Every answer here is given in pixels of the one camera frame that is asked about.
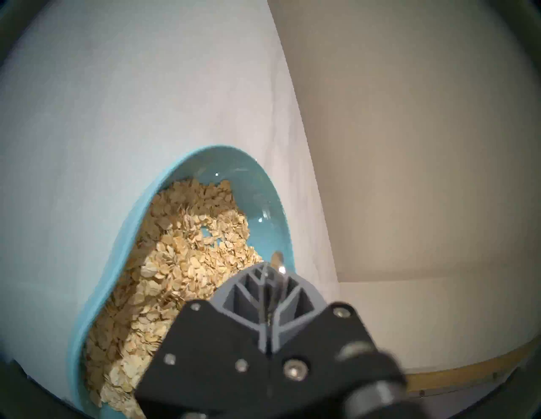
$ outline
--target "screw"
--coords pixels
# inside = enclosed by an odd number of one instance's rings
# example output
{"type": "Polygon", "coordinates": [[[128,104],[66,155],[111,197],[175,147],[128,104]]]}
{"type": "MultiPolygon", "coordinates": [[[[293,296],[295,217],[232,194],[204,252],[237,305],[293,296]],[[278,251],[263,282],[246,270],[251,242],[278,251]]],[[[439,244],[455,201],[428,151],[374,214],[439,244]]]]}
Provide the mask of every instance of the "screw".
{"type": "Polygon", "coordinates": [[[301,360],[289,360],[283,365],[283,374],[293,381],[302,381],[308,375],[308,366],[301,360]]]}
{"type": "Polygon", "coordinates": [[[340,318],[348,318],[351,316],[351,313],[348,309],[345,309],[344,307],[335,307],[333,310],[333,313],[336,317],[340,318]]]}
{"type": "Polygon", "coordinates": [[[164,361],[167,365],[175,365],[175,362],[176,362],[176,356],[173,355],[173,354],[166,354],[166,355],[163,357],[163,361],[164,361]]]}
{"type": "Polygon", "coordinates": [[[240,358],[237,360],[237,362],[235,362],[235,369],[240,373],[245,373],[248,371],[248,362],[240,358]]]}

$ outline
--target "gray 3d-printed part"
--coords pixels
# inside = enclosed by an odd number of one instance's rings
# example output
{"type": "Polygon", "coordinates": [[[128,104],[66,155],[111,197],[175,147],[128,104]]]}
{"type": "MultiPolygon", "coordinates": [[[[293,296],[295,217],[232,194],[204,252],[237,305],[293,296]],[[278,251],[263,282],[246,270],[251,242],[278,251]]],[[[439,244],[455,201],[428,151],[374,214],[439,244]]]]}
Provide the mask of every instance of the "gray 3d-printed part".
{"type": "Polygon", "coordinates": [[[292,272],[282,275],[267,262],[232,276],[218,288],[210,303],[219,312],[259,332],[258,346],[264,353],[269,343],[269,349],[277,352],[327,306],[306,279],[292,272]],[[275,306],[272,299],[276,295],[279,303],[275,306]]]}

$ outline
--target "bowl rim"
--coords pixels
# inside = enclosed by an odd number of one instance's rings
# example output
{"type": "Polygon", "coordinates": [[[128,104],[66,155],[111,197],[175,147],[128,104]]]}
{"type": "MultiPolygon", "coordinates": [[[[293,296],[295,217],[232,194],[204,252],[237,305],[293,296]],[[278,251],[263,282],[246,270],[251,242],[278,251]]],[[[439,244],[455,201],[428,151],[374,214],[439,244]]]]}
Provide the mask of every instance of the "bowl rim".
{"type": "Polygon", "coordinates": [[[105,263],[102,274],[97,282],[94,290],[83,304],[81,311],[77,314],[75,324],[72,328],[70,338],[68,340],[68,356],[67,360],[67,374],[68,374],[68,386],[71,395],[71,401],[75,407],[81,411],[85,411],[81,401],[81,394],[79,391],[80,377],[80,359],[81,351],[86,340],[86,336],[92,325],[94,319],[100,312],[101,308],[105,304],[107,298],[113,291],[113,288],[118,280],[118,277],[126,264],[128,255],[133,246],[133,242],[136,238],[138,227],[141,225],[143,216],[146,214],[150,203],[154,195],[160,191],[164,182],[168,177],[185,161],[205,151],[209,151],[216,148],[227,148],[230,150],[238,151],[251,159],[262,171],[264,176],[270,182],[272,189],[274,190],[280,209],[284,215],[285,228],[287,237],[289,238],[291,250],[291,265],[293,272],[295,272],[295,258],[293,252],[293,246],[291,243],[291,232],[289,230],[289,224],[287,222],[287,215],[283,209],[282,201],[278,195],[278,191],[274,187],[271,178],[268,176],[265,169],[247,152],[225,144],[212,144],[204,147],[199,147],[188,153],[183,154],[174,163],[172,163],[166,170],[161,172],[158,177],[151,182],[143,191],[142,195],[134,202],[130,211],[128,212],[124,222],[122,223],[120,230],[113,242],[111,253],[105,263]]]}

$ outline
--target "rolled oats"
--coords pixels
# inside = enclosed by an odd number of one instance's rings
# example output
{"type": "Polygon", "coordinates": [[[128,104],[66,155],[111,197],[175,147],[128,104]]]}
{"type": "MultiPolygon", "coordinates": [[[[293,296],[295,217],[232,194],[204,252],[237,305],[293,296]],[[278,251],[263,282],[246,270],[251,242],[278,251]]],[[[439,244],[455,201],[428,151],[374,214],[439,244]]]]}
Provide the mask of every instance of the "rolled oats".
{"type": "Polygon", "coordinates": [[[88,332],[85,384],[98,407],[144,418],[134,389],[179,310],[261,262],[228,181],[174,182],[156,194],[115,289],[88,332]]]}

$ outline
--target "beige wall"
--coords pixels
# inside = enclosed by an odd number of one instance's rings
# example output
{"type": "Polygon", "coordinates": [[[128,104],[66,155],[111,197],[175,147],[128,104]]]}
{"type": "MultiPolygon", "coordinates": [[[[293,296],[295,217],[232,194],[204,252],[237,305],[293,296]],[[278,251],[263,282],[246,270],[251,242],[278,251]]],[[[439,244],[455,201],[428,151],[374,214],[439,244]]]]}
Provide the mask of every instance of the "beige wall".
{"type": "Polygon", "coordinates": [[[541,87],[507,27],[470,0],[269,5],[344,299],[376,342],[430,370],[531,339],[541,87]]]}

